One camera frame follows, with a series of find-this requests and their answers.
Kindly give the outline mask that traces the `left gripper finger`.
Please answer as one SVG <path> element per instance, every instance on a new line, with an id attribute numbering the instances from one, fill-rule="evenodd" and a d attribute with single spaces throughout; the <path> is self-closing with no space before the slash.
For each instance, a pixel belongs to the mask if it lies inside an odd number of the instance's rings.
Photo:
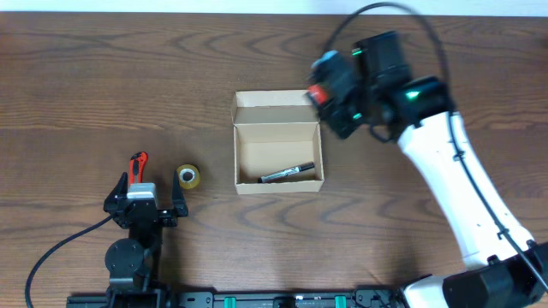
<path id="1" fill-rule="evenodd" d="M 106 204 L 117 204 L 128 193 L 128 173 L 123 172 L 119 181 L 105 199 Z"/>
<path id="2" fill-rule="evenodd" d="M 173 173 L 171 202 L 176 209 L 185 208 L 185 198 L 183 196 L 182 187 L 180 186 L 179 174 L 176 170 Z"/>

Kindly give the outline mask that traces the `yellow clear tape roll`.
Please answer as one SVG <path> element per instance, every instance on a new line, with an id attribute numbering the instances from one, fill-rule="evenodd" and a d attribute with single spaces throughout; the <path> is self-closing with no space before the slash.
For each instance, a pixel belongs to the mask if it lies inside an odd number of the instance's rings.
<path id="1" fill-rule="evenodd" d="M 181 188 L 191 190 L 196 188 L 200 183 L 200 172 L 198 168 L 192 164 L 183 164 L 176 170 Z"/>

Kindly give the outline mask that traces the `red black stapler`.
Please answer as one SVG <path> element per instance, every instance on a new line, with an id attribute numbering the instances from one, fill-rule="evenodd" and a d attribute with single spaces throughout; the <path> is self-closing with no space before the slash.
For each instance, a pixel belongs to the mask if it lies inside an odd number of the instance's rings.
<path id="1" fill-rule="evenodd" d="M 328 100 L 328 92 L 319 84 L 307 88 L 307 97 L 316 108 L 321 108 Z"/>

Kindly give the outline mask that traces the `red utility knife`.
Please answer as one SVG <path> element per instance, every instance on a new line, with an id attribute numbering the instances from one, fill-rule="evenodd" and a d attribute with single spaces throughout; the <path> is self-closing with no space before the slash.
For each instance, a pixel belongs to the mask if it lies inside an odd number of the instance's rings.
<path id="1" fill-rule="evenodd" d="M 141 183 L 143 181 L 143 174 L 147 161 L 148 154 L 145 151 L 139 151 L 131 156 L 129 166 L 129 185 Z"/>

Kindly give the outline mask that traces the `black capped white marker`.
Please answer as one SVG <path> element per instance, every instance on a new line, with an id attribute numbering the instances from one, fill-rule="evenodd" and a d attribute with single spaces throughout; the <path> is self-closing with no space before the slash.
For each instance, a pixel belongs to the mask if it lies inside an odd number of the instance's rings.
<path id="1" fill-rule="evenodd" d="M 302 173 L 314 168 L 315 168 L 314 162 L 303 163 L 294 167 L 290 167 L 274 173 L 270 173 L 268 175 L 262 175 L 257 179 L 257 182 L 270 183 L 270 182 L 278 181 L 280 179 L 289 177 L 291 175 L 297 175 L 299 173 Z"/>

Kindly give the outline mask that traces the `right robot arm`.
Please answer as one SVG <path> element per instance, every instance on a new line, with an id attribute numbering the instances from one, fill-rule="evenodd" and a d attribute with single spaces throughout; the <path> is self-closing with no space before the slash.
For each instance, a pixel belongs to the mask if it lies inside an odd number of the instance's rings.
<path id="1" fill-rule="evenodd" d="M 383 126 L 423 176 L 456 237 L 466 269 L 402 286 L 394 306 L 525 307 L 547 291 L 547 247 L 513 216 L 474 153 L 439 78 L 415 79 L 396 33 L 358 41 L 348 62 L 326 51 L 307 95 L 341 139 Z"/>

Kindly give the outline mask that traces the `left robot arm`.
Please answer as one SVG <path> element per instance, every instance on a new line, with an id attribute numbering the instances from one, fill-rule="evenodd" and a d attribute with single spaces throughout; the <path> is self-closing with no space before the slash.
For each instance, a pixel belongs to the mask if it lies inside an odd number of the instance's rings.
<path id="1" fill-rule="evenodd" d="M 104 201 L 104 211 L 121 228 L 126 238 L 114 242 L 105 253 L 105 267 L 110 272 L 106 291 L 108 307 L 174 308 L 178 296 L 158 278 L 163 244 L 163 230 L 174 228 L 178 219 L 188 215 L 179 175 L 173 174 L 173 206 L 158 208 L 153 183 L 128 183 L 123 173 Z"/>

